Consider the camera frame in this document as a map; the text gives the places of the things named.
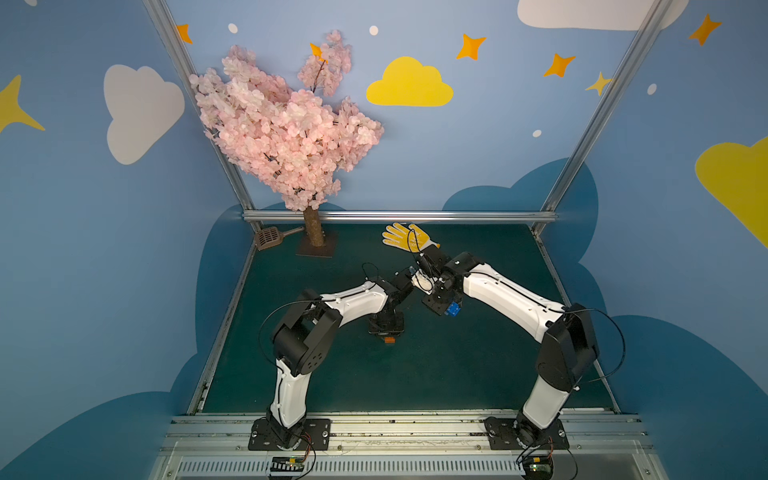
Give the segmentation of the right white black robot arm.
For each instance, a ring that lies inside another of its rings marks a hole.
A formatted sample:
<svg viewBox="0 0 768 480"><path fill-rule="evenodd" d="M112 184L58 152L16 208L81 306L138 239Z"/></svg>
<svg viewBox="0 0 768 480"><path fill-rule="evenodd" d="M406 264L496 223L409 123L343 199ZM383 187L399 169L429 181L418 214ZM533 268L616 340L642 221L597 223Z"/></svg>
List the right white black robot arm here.
<svg viewBox="0 0 768 480"><path fill-rule="evenodd" d="M463 252L450 258L429 245L415 255L413 283L438 315L454 315L459 301L480 301L519 325L540 344L537 378L518 413L518 436L528 442L550 428L600 351L589 310L539 296Z"/></svg>

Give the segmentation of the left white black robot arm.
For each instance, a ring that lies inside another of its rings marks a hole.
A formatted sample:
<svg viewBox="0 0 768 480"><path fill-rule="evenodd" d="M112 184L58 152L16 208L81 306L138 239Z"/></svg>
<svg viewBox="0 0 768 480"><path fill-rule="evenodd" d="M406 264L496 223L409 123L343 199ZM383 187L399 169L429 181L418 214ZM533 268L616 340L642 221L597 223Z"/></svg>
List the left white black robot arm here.
<svg viewBox="0 0 768 480"><path fill-rule="evenodd" d="M311 374L327 359L343 326L364 319L373 336L390 340L403 333L398 307L414 289L414 274L406 268L389 280L368 279L337 293L307 289L290 305L271 336L277 381L267 419L275 433L293 438L303 432Z"/></svg>

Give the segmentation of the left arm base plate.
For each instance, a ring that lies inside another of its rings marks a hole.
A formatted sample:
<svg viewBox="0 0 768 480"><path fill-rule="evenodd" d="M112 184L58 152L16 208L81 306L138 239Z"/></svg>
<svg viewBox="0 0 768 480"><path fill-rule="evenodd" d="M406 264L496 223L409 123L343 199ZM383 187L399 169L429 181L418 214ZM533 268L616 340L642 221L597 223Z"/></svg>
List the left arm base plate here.
<svg viewBox="0 0 768 480"><path fill-rule="evenodd" d="M251 426L247 448L249 451L298 451L311 445L315 451L326 451L330 433L330 419L305 419L286 429L276 419L262 417Z"/></svg>

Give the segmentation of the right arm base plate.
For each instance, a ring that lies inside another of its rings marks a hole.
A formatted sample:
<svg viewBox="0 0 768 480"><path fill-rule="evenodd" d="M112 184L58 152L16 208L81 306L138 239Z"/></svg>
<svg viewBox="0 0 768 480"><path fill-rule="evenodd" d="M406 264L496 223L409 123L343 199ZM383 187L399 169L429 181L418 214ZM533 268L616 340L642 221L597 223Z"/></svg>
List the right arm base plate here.
<svg viewBox="0 0 768 480"><path fill-rule="evenodd" d="M526 447L567 450L569 440L559 418L547 428L540 428L520 414L512 417L490 416L483 420L492 450L523 450Z"/></svg>

